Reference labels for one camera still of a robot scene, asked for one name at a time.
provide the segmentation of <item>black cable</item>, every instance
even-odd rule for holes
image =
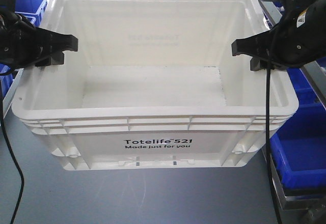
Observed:
[[[15,164],[18,172],[19,172],[20,179],[21,179],[19,196],[18,196],[18,199],[17,199],[17,202],[16,202],[15,210],[14,210],[14,212],[12,214],[11,221],[10,221],[10,224],[13,224],[14,221],[15,221],[15,217],[16,217],[18,207],[19,207],[19,204],[20,204],[20,200],[21,200],[21,197],[22,197],[22,192],[24,191],[25,180],[24,180],[24,175],[22,173],[22,170],[21,170],[21,168],[20,168],[20,166],[19,166],[19,164],[17,162],[17,159],[16,159],[16,157],[14,155],[14,152],[13,152],[13,150],[11,148],[9,138],[7,136],[7,132],[6,132],[6,128],[5,128],[3,96],[2,96],[2,82],[1,82],[1,80],[0,80],[0,124],[1,124],[1,130],[2,130],[2,133],[4,135],[4,138],[5,138],[5,141],[6,141],[10,156],[11,156],[12,161],[14,162],[14,164]]]
[[[270,70],[271,70],[271,57],[273,55],[276,36],[278,34],[278,29],[276,30],[273,40],[270,45],[268,61],[267,61],[267,72],[266,72],[266,163],[267,163],[267,175],[269,181],[269,189],[271,194],[271,199],[273,201],[273,207],[276,214],[278,224],[282,224],[281,214],[278,207],[278,199],[276,195],[276,191],[273,184],[273,176],[271,173],[271,160],[270,160],[270,140],[269,140],[269,98],[270,98]]]

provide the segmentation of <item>blue plastic bin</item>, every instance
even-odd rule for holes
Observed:
[[[284,188],[326,187],[326,110],[320,103],[302,105],[270,145]]]
[[[0,73],[6,73],[9,70],[9,67],[3,64],[0,64]],[[2,96],[3,98],[7,94],[12,82],[13,82],[13,77],[12,74],[6,75],[6,76],[0,76],[1,79],[1,88],[2,88]]]
[[[300,105],[319,102],[314,90],[300,69],[287,69],[287,73],[289,74]]]
[[[34,17],[35,26],[40,26],[47,0],[16,0],[16,13],[26,17]]]

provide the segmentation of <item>white label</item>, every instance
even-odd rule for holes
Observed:
[[[296,27],[300,27],[301,25],[303,25],[305,22],[306,22],[306,13],[307,13],[307,10],[303,11],[299,17],[297,18],[296,20]]]

